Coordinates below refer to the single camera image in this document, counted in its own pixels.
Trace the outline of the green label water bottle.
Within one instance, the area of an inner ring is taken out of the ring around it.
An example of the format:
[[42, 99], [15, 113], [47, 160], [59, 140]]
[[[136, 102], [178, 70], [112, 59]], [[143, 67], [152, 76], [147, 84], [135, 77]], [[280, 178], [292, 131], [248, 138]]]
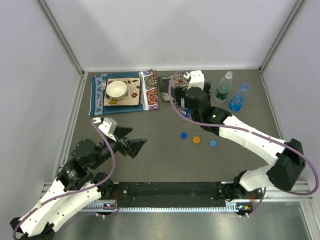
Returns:
[[233, 73], [228, 71], [224, 77], [220, 80], [218, 87], [216, 88], [215, 101], [217, 104], [223, 103], [232, 88]]

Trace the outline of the blue label water bottle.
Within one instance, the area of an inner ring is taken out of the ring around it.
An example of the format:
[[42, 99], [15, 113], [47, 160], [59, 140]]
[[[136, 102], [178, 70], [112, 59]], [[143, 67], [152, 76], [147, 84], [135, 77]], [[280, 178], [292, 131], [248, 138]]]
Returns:
[[247, 95], [248, 95], [249, 85], [243, 83], [237, 93], [231, 98], [228, 104], [228, 109], [232, 114], [238, 113], [243, 107]]

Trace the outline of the red-blue label water bottle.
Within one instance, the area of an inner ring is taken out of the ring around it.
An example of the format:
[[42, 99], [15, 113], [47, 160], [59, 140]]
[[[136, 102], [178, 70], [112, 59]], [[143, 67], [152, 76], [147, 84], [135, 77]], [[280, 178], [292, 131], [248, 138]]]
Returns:
[[191, 115], [190, 109], [181, 107], [179, 110], [180, 114], [186, 118]]

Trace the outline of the orange bottle cap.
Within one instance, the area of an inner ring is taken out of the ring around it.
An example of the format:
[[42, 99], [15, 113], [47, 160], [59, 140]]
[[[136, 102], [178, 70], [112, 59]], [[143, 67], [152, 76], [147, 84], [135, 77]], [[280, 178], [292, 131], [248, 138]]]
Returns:
[[199, 136], [194, 136], [194, 137], [192, 138], [192, 142], [193, 142], [194, 144], [199, 144], [199, 143], [201, 142], [201, 138], [200, 138]]

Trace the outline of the dark blue bottle cap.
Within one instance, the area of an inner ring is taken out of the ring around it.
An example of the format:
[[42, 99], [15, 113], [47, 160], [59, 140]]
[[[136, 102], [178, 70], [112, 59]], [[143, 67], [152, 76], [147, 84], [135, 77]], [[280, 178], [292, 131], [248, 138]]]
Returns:
[[180, 134], [180, 137], [181, 137], [182, 139], [186, 139], [186, 138], [188, 137], [188, 135], [187, 135], [186, 132], [182, 132], [182, 133]]

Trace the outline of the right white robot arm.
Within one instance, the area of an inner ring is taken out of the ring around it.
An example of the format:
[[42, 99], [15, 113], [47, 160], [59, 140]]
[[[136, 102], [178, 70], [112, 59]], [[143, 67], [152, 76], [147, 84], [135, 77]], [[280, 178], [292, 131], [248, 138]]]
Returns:
[[255, 170], [244, 170], [221, 192], [226, 199], [245, 198], [252, 191], [274, 186], [290, 191], [306, 166], [301, 157], [300, 141], [285, 141], [264, 134], [240, 121], [230, 112], [211, 105], [210, 83], [204, 88], [178, 87], [174, 98], [178, 105], [184, 104], [193, 121], [202, 123], [205, 131], [231, 140], [262, 158], [267, 165]]

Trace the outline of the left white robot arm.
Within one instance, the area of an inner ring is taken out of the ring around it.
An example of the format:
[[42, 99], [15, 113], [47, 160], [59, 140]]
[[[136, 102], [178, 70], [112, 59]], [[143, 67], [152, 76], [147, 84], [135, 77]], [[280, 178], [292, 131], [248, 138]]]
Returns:
[[71, 153], [71, 159], [58, 172], [51, 186], [38, 203], [25, 215], [10, 221], [13, 234], [21, 234], [22, 240], [51, 240], [55, 233], [71, 217], [90, 203], [101, 198], [116, 196], [111, 175], [104, 172], [93, 174], [115, 153], [135, 158], [147, 139], [129, 139], [131, 127], [117, 126], [115, 139], [99, 144], [91, 139], [79, 141]]

